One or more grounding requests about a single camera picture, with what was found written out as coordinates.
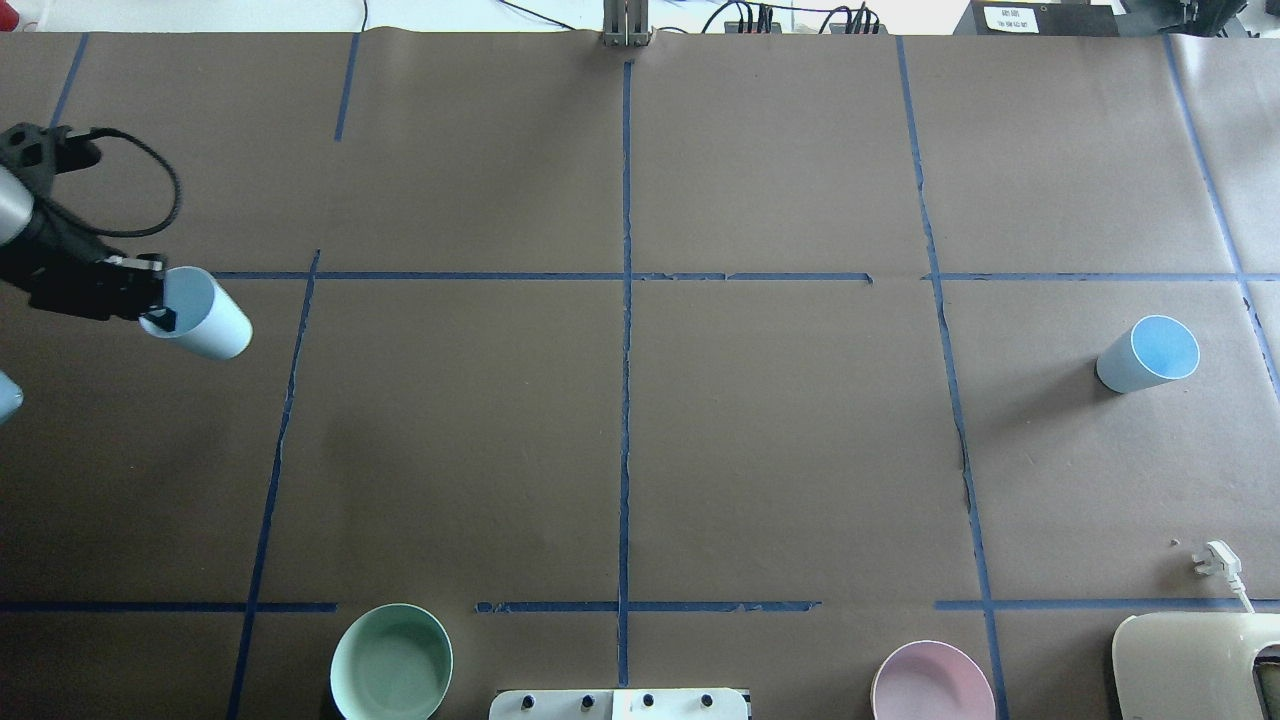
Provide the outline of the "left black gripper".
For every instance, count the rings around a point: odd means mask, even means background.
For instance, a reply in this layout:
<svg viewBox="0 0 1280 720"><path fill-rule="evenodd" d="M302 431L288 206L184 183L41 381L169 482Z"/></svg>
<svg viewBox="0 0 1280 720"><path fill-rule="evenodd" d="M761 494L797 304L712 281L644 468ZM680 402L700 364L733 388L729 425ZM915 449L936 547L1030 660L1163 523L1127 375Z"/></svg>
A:
<svg viewBox="0 0 1280 720"><path fill-rule="evenodd" d="M1 277L38 310L97 322L146 315L147 333L177 332L178 313L164 306L166 255L132 258L50 211L3 243Z"/></svg>

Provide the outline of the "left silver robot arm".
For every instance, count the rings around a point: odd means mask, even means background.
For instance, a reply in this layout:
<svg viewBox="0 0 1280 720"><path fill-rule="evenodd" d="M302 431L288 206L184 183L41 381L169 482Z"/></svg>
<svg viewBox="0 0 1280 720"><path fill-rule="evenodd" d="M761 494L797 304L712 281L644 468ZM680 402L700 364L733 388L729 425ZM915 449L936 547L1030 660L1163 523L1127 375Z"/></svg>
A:
<svg viewBox="0 0 1280 720"><path fill-rule="evenodd" d="M32 307L92 320L136 320L163 306L166 260L129 258L55 209L38 191L50 174L3 169L3 282L22 290Z"/></svg>

